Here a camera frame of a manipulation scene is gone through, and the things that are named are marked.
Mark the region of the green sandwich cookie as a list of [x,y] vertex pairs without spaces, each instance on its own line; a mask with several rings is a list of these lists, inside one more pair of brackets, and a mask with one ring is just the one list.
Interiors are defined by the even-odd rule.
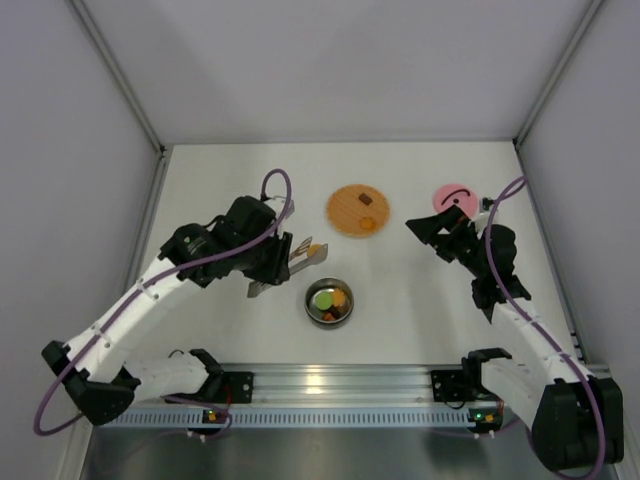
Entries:
[[329,310],[333,307],[331,292],[321,291],[314,297],[314,305],[321,311]]

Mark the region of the yellow maple leaf cookie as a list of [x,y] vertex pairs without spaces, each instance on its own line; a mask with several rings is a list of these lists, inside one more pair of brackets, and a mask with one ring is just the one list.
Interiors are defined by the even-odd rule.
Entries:
[[341,307],[346,303],[347,297],[344,291],[335,289],[331,292],[332,303],[335,307]]

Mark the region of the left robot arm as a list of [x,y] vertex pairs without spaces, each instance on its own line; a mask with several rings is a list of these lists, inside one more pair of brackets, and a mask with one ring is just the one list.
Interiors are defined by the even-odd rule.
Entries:
[[223,370],[204,349],[154,361],[133,361],[136,346],[174,307],[234,271],[278,286],[290,278],[292,236],[280,233],[293,202],[241,196],[211,223],[179,227],[146,272],[108,312],[68,342],[52,341],[46,363],[93,425],[111,422],[132,404],[168,397],[212,403],[221,398]]

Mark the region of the orange round cookie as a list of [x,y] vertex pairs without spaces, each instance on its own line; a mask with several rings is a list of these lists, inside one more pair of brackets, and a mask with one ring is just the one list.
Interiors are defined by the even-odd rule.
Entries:
[[371,217],[362,218],[359,225],[363,231],[374,231],[376,229],[376,221]]

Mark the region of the stainless steel tongs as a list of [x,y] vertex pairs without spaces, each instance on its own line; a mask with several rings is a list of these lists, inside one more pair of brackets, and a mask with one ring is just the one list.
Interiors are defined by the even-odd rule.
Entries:
[[[327,259],[328,253],[329,253],[329,245],[327,243],[321,244],[322,247],[312,257],[307,257],[306,252],[309,246],[312,244],[320,244],[320,243],[313,243],[312,240],[313,240],[312,237],[306,238],[289,255],[289,262],[288,262],[289,278],[292,278],[294,275],[298,274],[299,272],[301,272],[302,270],[308,267],[319,265]],[[264,291],[270,288],[272,288],[271,284],[253,281],[248,286],[247,297],[250,299],[257,298]]]

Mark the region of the pink lunch box lid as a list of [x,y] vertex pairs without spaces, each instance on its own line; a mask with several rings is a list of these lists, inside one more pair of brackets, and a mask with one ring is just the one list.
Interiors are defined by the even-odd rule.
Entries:
[[432,205],[436,213],[456,206],[469,218],[474,218],[479,211],[476,193],[461,184],[446,184],[438,188],[432,196]]

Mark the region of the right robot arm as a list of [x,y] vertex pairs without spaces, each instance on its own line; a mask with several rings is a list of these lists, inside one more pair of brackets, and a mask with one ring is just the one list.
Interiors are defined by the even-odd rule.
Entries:
[[515,273],[514,231],[503,225],[478,230],[457,206],[405,224],[438,257],[472,274],[474,304],[506,342],[462,358],[469,392],[506,403],[550,471],[621,462],[622,391],[564,350],[537,314]]

